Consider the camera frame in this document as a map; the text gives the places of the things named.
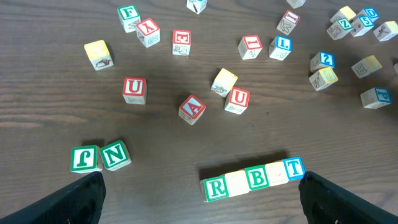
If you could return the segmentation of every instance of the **table surface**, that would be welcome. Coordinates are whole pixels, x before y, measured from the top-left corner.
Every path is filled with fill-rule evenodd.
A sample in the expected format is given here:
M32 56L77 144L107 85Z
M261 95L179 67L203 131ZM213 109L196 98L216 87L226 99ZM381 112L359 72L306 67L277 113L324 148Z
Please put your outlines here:
M116 8L131 1L2 0L0 2L0 217L79 179L71 173L74 146L100 147L122 139L133 163L103 171L106 199L100 223L306 223L298 182L204 203L199 181L241 168L301 156L312 170L398 215L397 104L364 109L359 94L373 88L397 95L393 63L398 37L372 33L333 41L329 18L349 5L375 7L375 23L396 18L396 0L308 0L294 9L301 20L289 35L293 52L268 57L276 25L291 7L283 0L210 1L196 15L183 0L137 0L153 18L161 41L146 49L126 34ZM172 31L192 32L189 57L172 56ZM264 46L241 60L242 36ZM114 67L94 71L83 45L103 39ZM336 57L339 81L315 91L309 60L320 50ZM358 79L356 62L375 55L383 68ZM223 110L210 90L221 68L251 92L238 116ZM148 80L146 105L125 104L124 77ZM189 95L206 104L194 125L178 114Z

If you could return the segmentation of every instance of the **yellow block face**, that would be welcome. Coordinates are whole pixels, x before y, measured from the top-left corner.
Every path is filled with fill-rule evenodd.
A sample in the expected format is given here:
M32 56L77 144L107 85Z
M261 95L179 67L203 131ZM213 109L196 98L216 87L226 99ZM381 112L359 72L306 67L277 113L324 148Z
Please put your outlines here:
M283 162L266 164L266 173L270 187L286 184L289 181Z
M335 83L338 81L335 72L331 68L323 68L319 70L319 72L321 73L322 78L327 84Z
M230 172L224 175L229 197L250 192L248 178L244 170Z
M386 25L388 26L388 28L390 28L393 34L398 34L398 25L395 21L386 22Z
M348 6L341 8L340 11L348 20L352 20L356 16L356 13Z
M364 59L364 61L367 63L367 65L373 69L374 71L379 70L383 66L380 64L380 62L376 59L374 55L369 56Z
M238 77L236 75L223 68L217 75L215 82L225 86L226 89L231 89L235 85L237 79Z
M95 60L109 55L108 48L103 40L85 44L85 50L90 60Z

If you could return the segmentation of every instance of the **wooden table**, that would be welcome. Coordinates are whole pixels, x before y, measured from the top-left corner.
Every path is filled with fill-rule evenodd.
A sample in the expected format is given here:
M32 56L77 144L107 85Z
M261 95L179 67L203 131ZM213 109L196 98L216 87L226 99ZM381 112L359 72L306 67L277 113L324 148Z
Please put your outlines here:
M210 1L198 16L185 1L134 1L141 18L161 28L146 49L126 34L116 8L131 1L3 0L0 5L0 217L15 212L83 176L71 173L73 146L104 146L122 139L133 163L103 171L106 200L100 223L306 223L298 182L204 203L199 180L240 168L301 156L307 170L398 215L398 104L367 110L359 94L390 89L398 79L398 37L378 42L372 33L333 41L329 18L349 5L373 6L384 21L397 19L395 0L308 0L289 35L293 52L283 62L268 57L281 34L276 25L291 9L280 1ZM192 32L188 58L172 56L172 31ZM264 46L241 60L242 36ZM115 66L95 72L83 45L103 39ZM339 81L316 92L309 60L335 54ZM383 69L358 79L351 66L375 55ZM221 68L251 92L238 116L223 110L210 91ZM147 104L128 105L124 77L149 82ZM194 125L178 106L194 94L207 106Z

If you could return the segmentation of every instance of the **green block face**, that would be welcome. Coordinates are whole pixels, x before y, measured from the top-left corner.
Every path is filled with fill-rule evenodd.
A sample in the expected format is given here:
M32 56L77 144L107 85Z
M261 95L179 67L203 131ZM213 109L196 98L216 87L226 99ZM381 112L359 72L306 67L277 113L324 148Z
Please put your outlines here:
M82 146L72 149L70 171L94 169L97 165L97 146Z
M249 167L244 170L250 190L264 189L269 186L265 165Z
M118 8L118 12L122 20L132 19L139 16L139 12L135 5L120 7Z
M228 189L226 187L225 177L214 177L203 181L206 199L208 202L228 197Z
M340 26L344 29L344 30L350 30L353 28L353 26L349 23L349 21L347 19L340 19L337 21Z
M127 149L122 141L116 141L101 149L105 168L109 169L129 160Z

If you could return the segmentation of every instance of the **red border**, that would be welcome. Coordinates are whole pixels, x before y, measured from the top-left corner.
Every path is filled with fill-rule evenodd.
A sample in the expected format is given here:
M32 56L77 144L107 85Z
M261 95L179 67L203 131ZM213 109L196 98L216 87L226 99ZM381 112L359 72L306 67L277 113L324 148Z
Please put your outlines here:
M247 91L247 90L242 90L242 89L240 89L240 88L232 87L231 93L230 93L230 96L229 96L229 102L232 103L232 104L238 105L238 106L242 106L242 105L240 105L240 104L237 104L237 103L233 103L233 102L232 102L231 99L232 99L232 95L233 95L232 93L233 93L234 90L239 90L239 91L242 91L242 92L245 92L245 93L248 94L248 100L246 100L246 104L243 106L243 107L248 107L249 99L250 99L250 92Z
M190 113L188 113L188 111L186 111L183 106L187 104L188 100L190 100L191 98L194 98L195 100L197 100L198 103L200 103L202 105L202 108L200 111L197 112L197 114L195 116L191 116ZM184 111L184 113L186 113L190 118L192 119L196 119L199 114L201 114L205 109L206 109L206 105L204 103L202 103L198 98L196 98L194 95L190 95L180 106L180 109L182 111Z
M296 23L294 23L295 25L297 25L297 24L299 23L300 16L297 15L296 13L294 13L294 12L288 10L288 11L286 11L286 13L285 13L285 15L284 15L284 18L287 19L287 18L286 18L286 15L287 15L289 12L292 13L292 14L295 14L295 15L298 17L297 20L296 20Z
M126 93L126 86L127 86L127 81L128 80L142 80L142 92L141 92L141 94ZM146 88L147 88L147 80L145 78L126 77L126 78L124 78L124 83L123 83L123 96L144 96Z
M246 42L246 37L257 37L257 40L260 43L260 47L249 48L249 44ZM248 50L262 49L261 40L260 40L259 36L257 36L257 35L243 36L243 40L244 40L244 44L246 44L246 47L248 48Z
M139 28L139 25L143 24L143 23L146 22L146 21L151 21L151 22L153 22L157 29L156 29L155 31L152 31L152 32L150 32L150 33L148 33L148 34L145 35L145 32L143 32L142 29ZM153 19L151 19L151 18L148 18L148 19L146 19L146 20L143 20L143 21L137 23L137 24L136 24L136 27L137 27L137 29L139 29L139 30L141 31L141 33L142 33L144 36L146 36L146 37L147 37L148 35L153 34L153 33L156 32L156 31L160 30L159 26L158 26L158 25L156 24L156 22L155 22Z
M189 31L189 30L173 30L173 44L182 44L182 43L176 43L176 41L175 41L175 33L177 32L177 31L182 31L182 32L187 32L187 33L189 33L189 43L188 44L183 44L183 45L191 45L191 31Z

